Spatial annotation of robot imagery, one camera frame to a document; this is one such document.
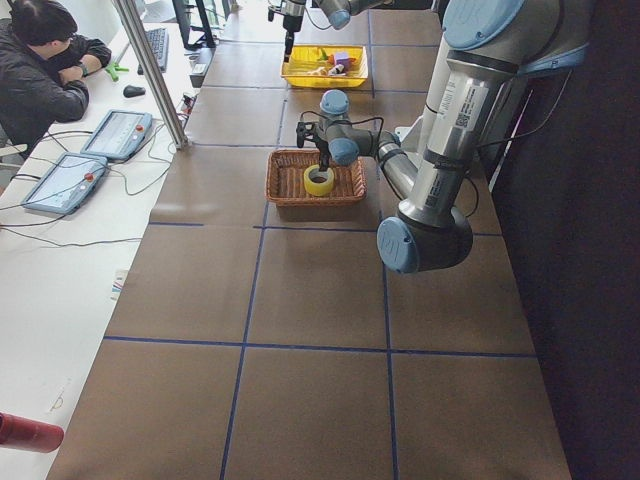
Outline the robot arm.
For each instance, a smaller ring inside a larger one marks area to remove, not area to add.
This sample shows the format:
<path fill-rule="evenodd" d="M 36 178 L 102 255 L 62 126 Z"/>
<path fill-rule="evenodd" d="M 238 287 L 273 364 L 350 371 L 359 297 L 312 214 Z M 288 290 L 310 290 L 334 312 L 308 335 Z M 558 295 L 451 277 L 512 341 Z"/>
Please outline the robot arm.
<path fill-rule="evenodd" d="M 335 30 L 344 28 L 353 16 L 365 10 L 380 5 L 391 4 L 383 0 L 325 0 L 316 1 L 316 6 L 322 11 L 329 26 Z M 278 5 L 268 7 L 268 20 L 272 21 L 276 15 L 282 17 L 285 30 L 283 62 L 288 64 L 295 44 L 295 36 L 301 31 L 307 2 L 305 0 L 284 0 Z"/>
<path fill-rule="evenodd" d="M 318 121 L 299 125 L 321 161 L 347 166 L 360 156 L 379 164 L 400 196 L 397 213 L 382 221 L 377 247 L 399 273 L 445 269 L 469 254 L 469 222 L 454 205 L 502 85 L 579 65 L 588 45 L 591 1 L 451 1 L 422 117 L 413 163 L 388 131 L 353 127 L 341 90 L 322 96 Z"/>

